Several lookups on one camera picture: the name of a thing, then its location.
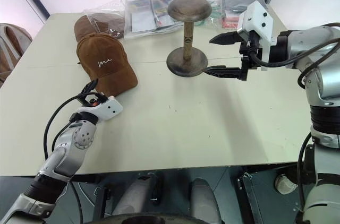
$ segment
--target cap brim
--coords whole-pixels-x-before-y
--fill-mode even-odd
[[[117,96],[120,93],[136,87],[137,77],[129,63],[121,70],[100,77],[96,87],[97,92],[102,92],[106,96]]]

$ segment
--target floor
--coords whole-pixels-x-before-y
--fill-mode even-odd
[[[214,167],[214,168],[189,168],[163,170],[164,195],[159,206],[148,205],[149,212],[175,213],[188,215],[189,183],[195,178],[205,179],[215,193],[217,203],[221,212],[222,220],[226,224],[242,224],[239,204],[231,177],[240,172],[238,167]],[[110,184],[113,188],[111,200],[107,202],[106,212],[112,212],[114,206],[120,199],[122,193],[140,175],[145,172],[125,172],[108,174],[99,184],[76,183],[82,208],[84,222],[92,220],[93,205],[95,201],[94,191],[97,186]],[[276,171],[263,171],[253,175],[252,182],[255,194],[260,206],[260,212],[264,223],[293,223],[298,210],[298,196],[296,191],[290,195],[282,196],[273,188]],[[16,197],[30,184],[30,178],[23,177],[0,177],[0,218],[6,213]],[[54,223],[79,223],[79,214],[73,192],[70,187],[58,200],[57,206],[48,224]]]

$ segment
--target white table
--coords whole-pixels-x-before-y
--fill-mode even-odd
[[[285,30],[275,18],[274,33]],[[0,89],[0,175],[35,175],[44,162],[43,134],[54,110],[89,78],[75,53],[73,25],[81,14],[53,14]],[[240,66],[239,45],[209,44],[214,29],[196,27],[193,45],[208,65]],[[172,74],[167,55],[182,30],[121,40],[138,86],[117,97],[124,111],[98,125],[78,174],[231,166],[296,161],[310,128],[309,106],[284,68],[250,71],[248,80]],[[49,144],[79,107],[53,122]]]

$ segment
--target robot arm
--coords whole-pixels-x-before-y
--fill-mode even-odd
[[[71,124],[60,134],[55,150],[47,158],[34,181],[19,195],[0,224],[44,223],[58,197],[83,163],[94,140],[96,124],[119,114],[123,107],[114,97],[104,97],[84,105],[74,113]]]
[[[281,32],[272,39],[273,20],[254,2],[240,16],[237,32],[221,34],[210,41],[222,45],[241,42],[243,57],[241,68],[212,66],[204,70],[207,74],[246,81],[248,69],[259,66],[265,66],[262,70],[286,66],[302,72],[299,85],[305,88],[311,108],[314,142],[306,149],[310,154],[308,158],[306,154],[305,166],[312,166],[316,185],[298,223],[340,220],[340,30],[332,27],[339,25]]]

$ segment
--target hat stand base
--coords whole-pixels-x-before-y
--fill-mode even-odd
[[[174,49],[166,59],[166,65],[174,74],[181,77],[194,77],[207,67],[207,57],[199,49],[192,47],[191,59],[188,61],[183,58],[183,53],[184,47]]]

